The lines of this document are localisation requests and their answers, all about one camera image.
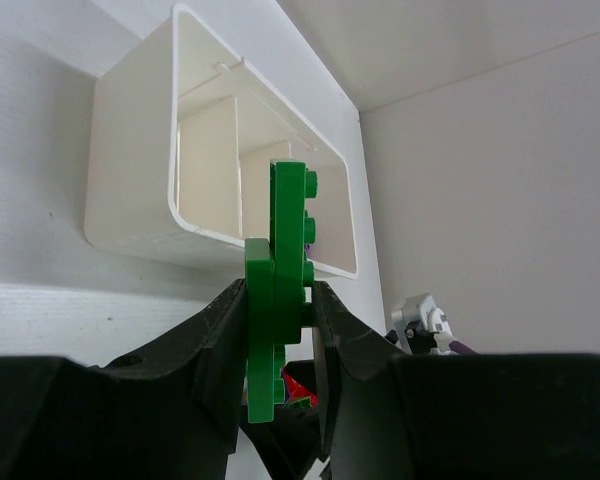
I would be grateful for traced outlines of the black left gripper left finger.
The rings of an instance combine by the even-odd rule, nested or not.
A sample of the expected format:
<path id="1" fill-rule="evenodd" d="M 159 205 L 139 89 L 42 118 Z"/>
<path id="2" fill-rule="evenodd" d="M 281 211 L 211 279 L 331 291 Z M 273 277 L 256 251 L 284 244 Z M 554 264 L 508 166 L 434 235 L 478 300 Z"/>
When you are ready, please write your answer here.
<path id="1" fill-rule="evenodd" d="M 221 479 L 235 451 L 246 286 L 104 367 L 0 356 L 0 479 Z"/>

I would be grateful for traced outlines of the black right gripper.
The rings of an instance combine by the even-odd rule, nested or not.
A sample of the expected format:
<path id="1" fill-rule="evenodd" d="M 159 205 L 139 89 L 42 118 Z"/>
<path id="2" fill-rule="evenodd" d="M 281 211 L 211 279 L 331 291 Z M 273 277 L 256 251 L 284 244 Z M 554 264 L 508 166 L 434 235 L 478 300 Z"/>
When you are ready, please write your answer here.
<path id="1" fill-rule="evenodd" d="M 283 369 L 317 396 L 313 361 L 291 361 Z M 240 428 L 273 479 L 303 479 L 316 461 L 325 460 L 318 405 L 307 409 L 278 405 L 272 422 L 258 424 L 248 422 L 243 406 Z"/>

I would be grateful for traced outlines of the short green lego plate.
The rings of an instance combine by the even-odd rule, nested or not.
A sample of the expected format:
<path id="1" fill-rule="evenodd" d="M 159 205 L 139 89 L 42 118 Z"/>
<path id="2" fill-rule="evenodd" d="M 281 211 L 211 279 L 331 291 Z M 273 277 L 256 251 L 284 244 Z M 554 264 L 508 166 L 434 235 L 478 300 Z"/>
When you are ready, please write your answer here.
<path id="1" fill-rule="evenodd" d="M 274 259 L 266 238 L 245 240 L 248 359 L 247 415 L 250 424 L 269 423 L 285 401 L 284 348 L 274 343 Z"/>

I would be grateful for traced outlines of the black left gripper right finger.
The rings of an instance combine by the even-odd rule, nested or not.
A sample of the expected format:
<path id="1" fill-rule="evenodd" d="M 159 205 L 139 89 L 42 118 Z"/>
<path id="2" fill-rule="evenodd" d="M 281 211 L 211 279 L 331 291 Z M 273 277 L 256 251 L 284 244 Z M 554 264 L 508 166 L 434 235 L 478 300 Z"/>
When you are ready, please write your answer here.
<path id="1" fill-rule="evenodd" d="M 336 479 L 600 479 L 599 354 L 412 356 L 312 291 Z"/>

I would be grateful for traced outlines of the long green lego plate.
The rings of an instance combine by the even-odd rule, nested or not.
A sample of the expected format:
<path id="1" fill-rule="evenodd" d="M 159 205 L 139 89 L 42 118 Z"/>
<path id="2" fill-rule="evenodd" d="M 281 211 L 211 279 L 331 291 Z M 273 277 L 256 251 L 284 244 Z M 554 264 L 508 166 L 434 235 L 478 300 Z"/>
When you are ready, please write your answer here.
<path id="1" fill-rule="evenodd" d="M 298 344 L 301 340 L 306 289 L 315 269 L 306 247 L 316 241 L 314 218 L 305 203 L 318 195 L 318 175 L 299 161 L 278 161 L 271 166 L 270 244 L 274 270 L 274 341 Z"/>

